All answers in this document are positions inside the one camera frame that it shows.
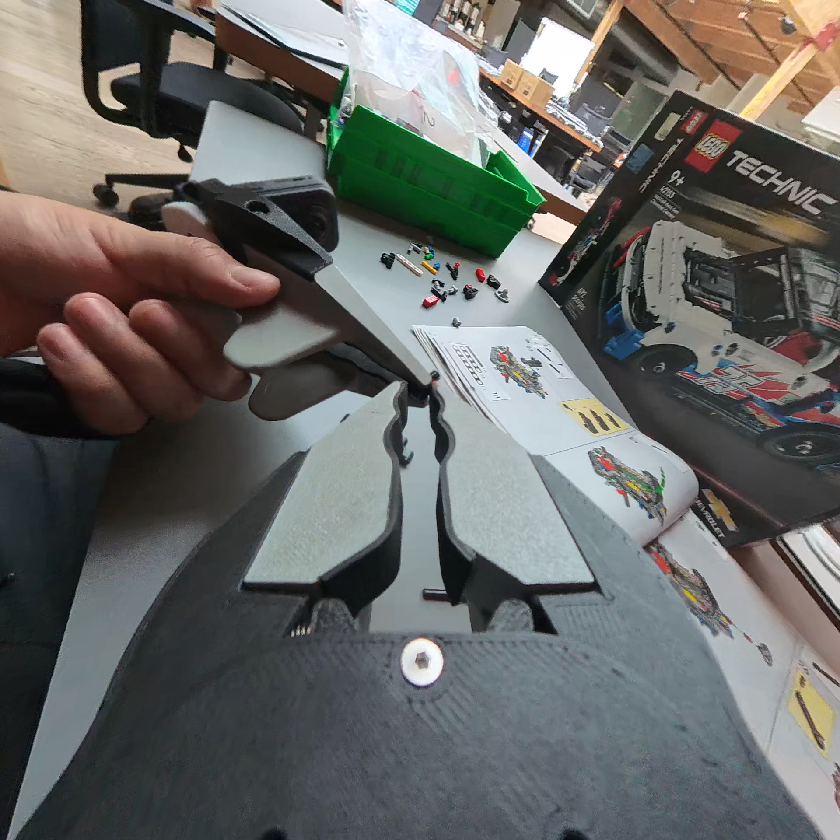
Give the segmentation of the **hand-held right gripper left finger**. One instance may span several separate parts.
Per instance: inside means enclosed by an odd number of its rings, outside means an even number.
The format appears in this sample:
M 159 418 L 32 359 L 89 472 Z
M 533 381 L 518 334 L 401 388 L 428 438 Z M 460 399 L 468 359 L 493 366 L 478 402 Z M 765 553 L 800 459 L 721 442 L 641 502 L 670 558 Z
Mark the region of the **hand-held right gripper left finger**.
M 342 601 L 357 616 L 400 569 L 404 384 L 388 385 L 306 453 L 243 579 Z

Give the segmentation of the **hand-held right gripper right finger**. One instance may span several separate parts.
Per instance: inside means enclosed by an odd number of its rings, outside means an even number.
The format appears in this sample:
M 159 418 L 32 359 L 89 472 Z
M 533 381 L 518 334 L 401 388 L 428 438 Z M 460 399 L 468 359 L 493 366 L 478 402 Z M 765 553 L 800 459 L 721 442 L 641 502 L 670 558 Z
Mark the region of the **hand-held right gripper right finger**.
M 501 603 L 523 602 L 546 627 L 537 599 L 596 591 L 596 579 L 528 451 L 452 392 L 432 392 L 439 465 L 437 543 L 452 605 L 485 631 Z

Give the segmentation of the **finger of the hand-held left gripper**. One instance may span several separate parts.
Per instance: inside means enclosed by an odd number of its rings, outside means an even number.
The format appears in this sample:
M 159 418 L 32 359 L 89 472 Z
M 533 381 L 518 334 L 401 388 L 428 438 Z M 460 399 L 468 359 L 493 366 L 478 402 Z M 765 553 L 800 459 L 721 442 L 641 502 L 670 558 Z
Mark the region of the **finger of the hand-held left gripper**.
M 416 389 L 425 391 L 431 386 L 433 377 L 430 372 L 336 265 L 317 271 L 313 282 L 338 305 L 344 343 Z

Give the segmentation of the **black lego beam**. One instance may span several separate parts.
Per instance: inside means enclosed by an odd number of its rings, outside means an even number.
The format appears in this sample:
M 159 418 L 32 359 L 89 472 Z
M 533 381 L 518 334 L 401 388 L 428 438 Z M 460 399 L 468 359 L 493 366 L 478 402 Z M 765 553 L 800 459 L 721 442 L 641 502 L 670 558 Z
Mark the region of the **black lego beam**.
M 421 388 L 418 385 L 406 385 L 406 405 L 403 409 L 401 409 L 401 426 L 399 437 L 396 439 L 398 446 L 395 450 L 398 464 L 402 469 L 407 468 L 414 457 L 414 451 L 410 448 L 410 444 L 405 435 L 405 429 L 408 421 L 408 408 L 413 406 L 415 408 L 428 409 L 428 401 L 432 394 L 433 386 L 438 383 L 439 379 L 440 372 L 436 369 L 432 369 L 429 373 L 429 382 L 424 388 Z

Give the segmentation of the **pile of small lego pieces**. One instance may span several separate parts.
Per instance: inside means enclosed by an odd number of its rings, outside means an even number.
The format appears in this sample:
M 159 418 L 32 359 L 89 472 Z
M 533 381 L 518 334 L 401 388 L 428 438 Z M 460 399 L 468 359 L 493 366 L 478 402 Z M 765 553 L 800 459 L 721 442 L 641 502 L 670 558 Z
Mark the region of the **pile of small lego pieces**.
M 402 248 L 388 246 L 379 254 L 378 264 L 396 277 L 411 277 L 424 310 L 456 299 L 473 301 L 484 290 L 500 302 L 511 299 L 509 287 L 489 268 L 431 243 L 411 240 Z

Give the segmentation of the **lego instruction booklet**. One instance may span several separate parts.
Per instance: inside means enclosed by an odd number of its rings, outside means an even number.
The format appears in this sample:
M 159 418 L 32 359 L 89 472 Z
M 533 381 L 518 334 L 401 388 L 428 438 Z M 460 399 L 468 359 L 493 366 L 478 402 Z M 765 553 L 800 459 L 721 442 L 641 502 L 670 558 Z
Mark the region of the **lego instruction booklet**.
M 838 673 L 690 509 L 697 478 L 525 327 L 413 331 L 443 379 L 642 546 L 714 654 L 782 781 L 838 838 Z

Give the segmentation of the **lego set box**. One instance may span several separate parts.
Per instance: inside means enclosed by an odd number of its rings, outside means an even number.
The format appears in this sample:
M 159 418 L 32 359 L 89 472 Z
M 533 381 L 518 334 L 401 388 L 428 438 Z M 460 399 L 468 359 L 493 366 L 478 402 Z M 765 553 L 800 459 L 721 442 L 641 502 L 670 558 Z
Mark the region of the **lego set box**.
M 838 516 L 838 156 L 684 92 L 539 284 L 725 547 Z

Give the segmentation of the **person's left hand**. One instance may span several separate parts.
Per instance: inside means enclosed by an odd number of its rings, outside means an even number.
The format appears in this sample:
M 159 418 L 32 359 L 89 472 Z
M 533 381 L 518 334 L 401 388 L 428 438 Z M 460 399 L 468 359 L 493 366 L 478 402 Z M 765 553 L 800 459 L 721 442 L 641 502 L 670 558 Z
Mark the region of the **person's left hand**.
M 280 289 L 202 238 L 2 191 L 2 357 L 36 347 L 81 419 L 123 436 L 235 402 L 251 376 L 175 300 L 258 307 Z

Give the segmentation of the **black office chair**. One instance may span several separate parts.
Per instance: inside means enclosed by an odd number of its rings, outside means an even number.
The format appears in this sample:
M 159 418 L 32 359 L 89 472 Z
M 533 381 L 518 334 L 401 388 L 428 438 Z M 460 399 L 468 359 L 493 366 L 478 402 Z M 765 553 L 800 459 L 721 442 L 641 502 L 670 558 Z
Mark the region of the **black office chair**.
M 174 33 L 213 47 L 213 65 L 170 61 Z M 174 140 L 187 163 L 209 105 L 222 102 L 302 134 L 301 115 L 263 82 L 229 76 L 214 27 L 173 2 L 81 1 L 80 66 L 90 108 L 110 123 Z

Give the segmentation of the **wooden table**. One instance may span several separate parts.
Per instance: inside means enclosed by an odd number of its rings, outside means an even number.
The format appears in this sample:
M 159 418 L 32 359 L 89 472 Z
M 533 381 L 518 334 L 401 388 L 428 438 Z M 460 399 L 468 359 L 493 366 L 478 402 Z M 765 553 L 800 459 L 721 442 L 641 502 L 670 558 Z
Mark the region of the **wooden table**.
M 340 11 L 339 6 L 325 2 Z M 292 88 L 322 102 L 330 102 L 342 80 L 344 70 L 293 54 L 258 34 L 254 29 L 221 15 L 217 3 L 216 45 L 223 52 L 286 82 Z

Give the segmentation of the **green plastic bin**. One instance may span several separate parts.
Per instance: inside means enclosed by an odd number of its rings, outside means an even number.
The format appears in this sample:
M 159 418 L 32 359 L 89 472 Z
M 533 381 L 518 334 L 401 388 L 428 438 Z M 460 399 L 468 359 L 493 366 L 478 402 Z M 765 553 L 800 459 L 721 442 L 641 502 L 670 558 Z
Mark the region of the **green plastic bin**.
M 504 150 L 477 166 L 364 107 L 340 115 L 349 72 L 333 97 L 327 173 L 338 198 L 497 258 L 544 196 Z

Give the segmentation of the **papers on wooden table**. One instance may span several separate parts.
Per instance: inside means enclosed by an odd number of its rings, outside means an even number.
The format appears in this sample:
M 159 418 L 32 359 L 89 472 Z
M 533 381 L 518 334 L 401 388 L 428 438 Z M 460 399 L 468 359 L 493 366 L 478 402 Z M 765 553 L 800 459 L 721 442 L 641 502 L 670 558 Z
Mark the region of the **papers on wooden table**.
M 349 29 L 342 13 L 320 1 L 220 2 L 218 11 L 295 55 L 343 68 L 349 63 Z

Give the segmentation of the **clear plastic bag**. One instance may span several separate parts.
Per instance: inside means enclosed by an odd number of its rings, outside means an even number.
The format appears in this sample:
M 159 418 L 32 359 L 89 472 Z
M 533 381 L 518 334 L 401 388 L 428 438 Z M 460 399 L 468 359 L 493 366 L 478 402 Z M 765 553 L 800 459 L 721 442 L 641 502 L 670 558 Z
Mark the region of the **clear plastic bag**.
M 485 167 L 499 111 L 480 87 L 476 55 L 394 5 L 343 2 L 350 64 L 342 121 L 356 106 Z

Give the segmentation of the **long wooden workbench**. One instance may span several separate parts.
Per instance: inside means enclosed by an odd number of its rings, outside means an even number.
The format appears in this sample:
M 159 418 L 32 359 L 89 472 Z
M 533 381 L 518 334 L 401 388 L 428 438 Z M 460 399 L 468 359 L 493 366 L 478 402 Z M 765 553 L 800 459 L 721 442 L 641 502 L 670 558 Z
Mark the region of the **long wooden workbench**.
M 500 77 L 495 77 L 490 73 L 487 73 L 483 67 L 479 68 L 479 76 L 482 79 L 482 82 L 490 84 L 495 91 L 498 91 L 500 96 L 504 96 L 508 100 L 516 102 L 517 105 L 534 114 L 539 121 L 550 126 L 550 131 L 555 133 L 559 132 L 561 135 L 572 139 L 573 142 L 583 146 L 586 150 L 592 153 L 603 151 L 603 143 L 601 141 L 593 139 L 587 134 L 578 131 L 567 122 L 564 122 L 547 112 L 545 108 L 531 104 L 527 99 L 520 95 L 518 91 L 502 83 Z

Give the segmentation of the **person's dark clothing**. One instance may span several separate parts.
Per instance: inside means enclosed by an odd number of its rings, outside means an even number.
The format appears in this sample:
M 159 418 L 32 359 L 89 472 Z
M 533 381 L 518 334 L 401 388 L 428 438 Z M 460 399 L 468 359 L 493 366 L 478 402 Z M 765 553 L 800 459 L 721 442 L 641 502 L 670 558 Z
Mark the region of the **person's dark clothing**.
M 1 824 L 14 813 L 119 438 L 43 364 L 1 361 Z

